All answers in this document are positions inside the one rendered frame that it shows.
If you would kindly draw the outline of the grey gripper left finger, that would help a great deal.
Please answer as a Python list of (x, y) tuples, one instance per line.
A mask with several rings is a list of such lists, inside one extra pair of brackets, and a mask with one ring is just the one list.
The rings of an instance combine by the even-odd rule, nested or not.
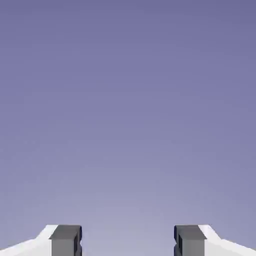
[(48, 224), (33, 239), (0, 249), (0, 256), (83, 256), (78, 224)]

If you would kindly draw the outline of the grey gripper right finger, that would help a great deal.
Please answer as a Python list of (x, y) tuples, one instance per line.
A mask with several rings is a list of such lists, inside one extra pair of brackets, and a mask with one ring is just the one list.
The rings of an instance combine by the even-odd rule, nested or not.
[(222, 239), (209, 224), (175, 225), (173, 235), (173, 256), (256, 256), (256, 249)]

